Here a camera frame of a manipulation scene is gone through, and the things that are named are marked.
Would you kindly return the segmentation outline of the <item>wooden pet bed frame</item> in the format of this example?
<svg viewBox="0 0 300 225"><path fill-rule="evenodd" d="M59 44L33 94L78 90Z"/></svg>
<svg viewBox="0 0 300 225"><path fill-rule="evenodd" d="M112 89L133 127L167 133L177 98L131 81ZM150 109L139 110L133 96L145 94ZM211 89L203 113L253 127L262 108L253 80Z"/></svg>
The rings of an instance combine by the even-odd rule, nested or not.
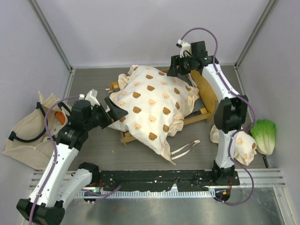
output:
<svg viewBox="0 0 300 225"><path fill-rule="evenodd" d="M203 103L204 107L185 117L184 126L201 120L205 120L207 123L209 123L218 104L217 96L208 81L202 75L200 75L199 72L193 70L190 75L191 83L193 84L194 82L194 84L199 89L199 99ZM118 88L118 82L112 82L109 84L108 90L114 93ZM136 140L129 132L120 132L120 134L120 141L124 144L125 147L127 147L127 143Z"/></svg>

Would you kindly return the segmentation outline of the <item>bear print white cushion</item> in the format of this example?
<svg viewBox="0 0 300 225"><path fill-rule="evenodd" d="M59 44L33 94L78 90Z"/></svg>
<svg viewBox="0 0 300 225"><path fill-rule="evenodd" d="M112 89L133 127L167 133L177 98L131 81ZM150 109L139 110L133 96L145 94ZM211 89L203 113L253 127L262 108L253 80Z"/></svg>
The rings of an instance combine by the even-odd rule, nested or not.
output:
<svg viewBox="0 0 300 225"><path fill-rule="evenodd" d="M184 118L192 113L199 89L167 76L154 68L132 65L118 77L119 91L109 98L128 114L109 127L129 132L158 155L172 162L168 136L183 129Z"/></svg>

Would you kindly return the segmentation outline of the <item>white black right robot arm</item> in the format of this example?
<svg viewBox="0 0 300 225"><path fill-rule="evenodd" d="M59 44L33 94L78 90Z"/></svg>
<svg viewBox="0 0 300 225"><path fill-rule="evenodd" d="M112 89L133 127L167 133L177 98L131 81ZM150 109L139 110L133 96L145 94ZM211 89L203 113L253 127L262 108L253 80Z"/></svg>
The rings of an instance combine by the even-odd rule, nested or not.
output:
<svg viewBox="0 0 300 225"><path fill-rule="evenodd" d="M189 44L180 39L176 45L180 54L171 57L167 76L187 75L196 70L217 96L214 124L219 130L219 144L211 178L215 184L223 185L234 177L234 145L246 120L248 97L241 96L228 82L216 57L208 55L204 41Z"/></svg>

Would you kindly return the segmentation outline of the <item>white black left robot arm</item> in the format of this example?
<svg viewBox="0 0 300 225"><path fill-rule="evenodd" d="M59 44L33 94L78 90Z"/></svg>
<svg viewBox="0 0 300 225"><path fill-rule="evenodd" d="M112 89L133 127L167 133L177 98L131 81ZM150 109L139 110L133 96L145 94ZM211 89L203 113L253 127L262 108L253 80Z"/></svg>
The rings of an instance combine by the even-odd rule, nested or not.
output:
<svg viewBox="0 0 300 225"><path fill-rule="evenodd" d="M95 97L79 97L57 137L49 136L53 146L52 157L33 192L27 199L20 199L16 206L30 225L59 225L77 194L85 186L95 187L99 183L99 167L93 163L82 163L68 182L63 180L88 139L88 132L97 127L105 128L128 114L110 98L105 98L105 102L109 107L107 110Z"/></svg>

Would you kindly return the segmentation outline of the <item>orange toy carrot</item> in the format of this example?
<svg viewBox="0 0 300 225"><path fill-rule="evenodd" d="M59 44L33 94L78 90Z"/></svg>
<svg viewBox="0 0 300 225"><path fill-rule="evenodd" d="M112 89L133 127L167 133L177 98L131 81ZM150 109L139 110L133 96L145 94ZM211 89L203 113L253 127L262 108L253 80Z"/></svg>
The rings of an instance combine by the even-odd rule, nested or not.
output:
<svg viewBox="0 0 300 225"><path fill-rule="evenodd" d="M63 112L56 112L55 118L58 120L58 122L62 125L66 122L66 116L63 114Z"/></svg>

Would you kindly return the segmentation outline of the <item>beige canvas tote bag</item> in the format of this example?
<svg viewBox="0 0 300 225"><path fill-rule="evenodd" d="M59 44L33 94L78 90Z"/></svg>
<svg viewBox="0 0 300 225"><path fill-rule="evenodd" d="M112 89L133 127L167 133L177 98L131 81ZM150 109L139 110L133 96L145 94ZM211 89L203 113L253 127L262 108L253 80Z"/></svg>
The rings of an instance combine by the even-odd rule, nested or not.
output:
<svg viewBox="0 0 300 225"><path fill-rule="evenodd" d="M35 170L44 170L53 155L53 145L45 129L45 115L50 133L55 136L67 123L67 116L71 113L71 107L63 102L53 109L49 109L59 98L51 94L45 98L39 92L39 101L36 109L24 117L12 128L7 139L3 155L11 157ZM55 118L56 112L63 112L66 116L64 125Z"/></svg>

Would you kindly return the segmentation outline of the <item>small bear print pillow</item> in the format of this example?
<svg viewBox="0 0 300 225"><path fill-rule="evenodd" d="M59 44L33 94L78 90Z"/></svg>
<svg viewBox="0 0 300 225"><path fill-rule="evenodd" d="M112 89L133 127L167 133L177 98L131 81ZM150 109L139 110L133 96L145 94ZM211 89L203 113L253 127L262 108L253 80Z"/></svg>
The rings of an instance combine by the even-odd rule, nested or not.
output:
<svg viewBox="0 0 300 225"><path fill-rule="evenodd" d="M234 158L242 165L249 165L256 155L256 141L253 137L244 131L238 132L230 145L231 135L233 131L224 133L218 130L214 125L210 131L210 140L218 144L217 156L215 159L219 168L229 168L233 165Z"/></svg>

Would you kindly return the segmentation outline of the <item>green toy cabbage leaf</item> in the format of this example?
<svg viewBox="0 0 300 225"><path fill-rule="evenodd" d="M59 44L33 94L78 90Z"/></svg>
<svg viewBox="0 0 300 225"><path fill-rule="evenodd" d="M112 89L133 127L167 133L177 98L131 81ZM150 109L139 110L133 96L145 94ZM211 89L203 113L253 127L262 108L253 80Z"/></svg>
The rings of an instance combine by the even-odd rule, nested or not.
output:
<svg viewBox="0 0 300 225"><path fill-rule="evenodd" d="M271 155L275 148L276 124L270 120L257 120L250 130L255 139L258 151L262 155Z"/></svg>

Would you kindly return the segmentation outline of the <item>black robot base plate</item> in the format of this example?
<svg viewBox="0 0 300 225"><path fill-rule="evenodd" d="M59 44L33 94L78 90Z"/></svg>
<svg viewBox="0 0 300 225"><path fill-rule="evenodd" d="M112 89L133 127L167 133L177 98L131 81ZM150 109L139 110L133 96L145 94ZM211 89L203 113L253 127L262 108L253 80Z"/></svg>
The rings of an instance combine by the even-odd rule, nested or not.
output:
<svg viewBox="0 0 300 225"><path fill-rule="evenodd" d="M220 178L211 170L123 170L102 171L100 174L105 191L121 186L120 191L124 192L167 192L176 185L178 191L185 192L207 190L209 186L240 185L237 172Z"/></svg>

